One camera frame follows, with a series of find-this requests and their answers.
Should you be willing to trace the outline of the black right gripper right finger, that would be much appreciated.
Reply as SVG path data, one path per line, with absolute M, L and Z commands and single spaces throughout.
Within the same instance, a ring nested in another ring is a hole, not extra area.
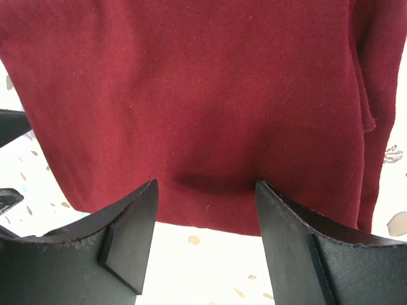
M 265 181 L 256 206 L 276 304 L 406 304 L 406 243 L 343 226 Z

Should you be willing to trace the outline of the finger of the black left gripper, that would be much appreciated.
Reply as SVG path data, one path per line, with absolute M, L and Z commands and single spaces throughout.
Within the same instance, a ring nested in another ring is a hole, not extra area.
M 24 200 L 24 196 L 13 188 L 0 188 L 0 215 L 6 213 L 16 204 Z
M 0 147 L 4 147 L 31 130 L 24 111 L 0 110 Z

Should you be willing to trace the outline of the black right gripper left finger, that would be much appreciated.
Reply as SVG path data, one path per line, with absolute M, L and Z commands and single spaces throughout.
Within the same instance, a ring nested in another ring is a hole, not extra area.
M 151 180 L 43 236 L 1 229 L 2 304 L 134 304 L 142 294 L 158 211 Z

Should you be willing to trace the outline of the dark red t shirt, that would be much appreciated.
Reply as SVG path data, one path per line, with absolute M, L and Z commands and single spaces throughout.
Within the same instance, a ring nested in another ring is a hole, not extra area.
M 2 1 L 1 60 L 69 203 L 257 236 L 265 180 L 371 231 L 405 1 Z

